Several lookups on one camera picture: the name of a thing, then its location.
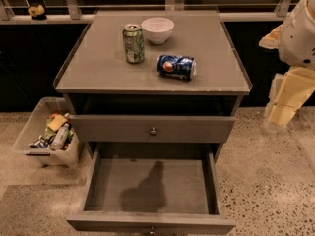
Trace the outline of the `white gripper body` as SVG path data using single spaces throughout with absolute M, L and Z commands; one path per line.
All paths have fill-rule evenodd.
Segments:
M 269 92 L 269 102 L 293 108 L 295 113 L 315 91 L 315 71 L 291 66 L 284 75 L 276 74 Z

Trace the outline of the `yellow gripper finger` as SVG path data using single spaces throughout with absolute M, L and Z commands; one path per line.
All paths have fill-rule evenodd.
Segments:
M 269 102 L 264 112 L 263 127 L 270 133 L 282 131 L 295 115 L 293 108 Z
M 267 35 L 262 37 L 259 41 L 259 46 L 266 49 L 278 49 L 281 29 L 282 26 L 277 26 Z

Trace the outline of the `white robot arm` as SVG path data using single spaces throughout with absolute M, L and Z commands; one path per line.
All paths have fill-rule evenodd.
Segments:
M 277 49 L 289 65 L 283 75 L 275 74 L 264 113 L 264 128 L 277 133 L 315 92 L 315 0 L 300 0 L 259 45 Z

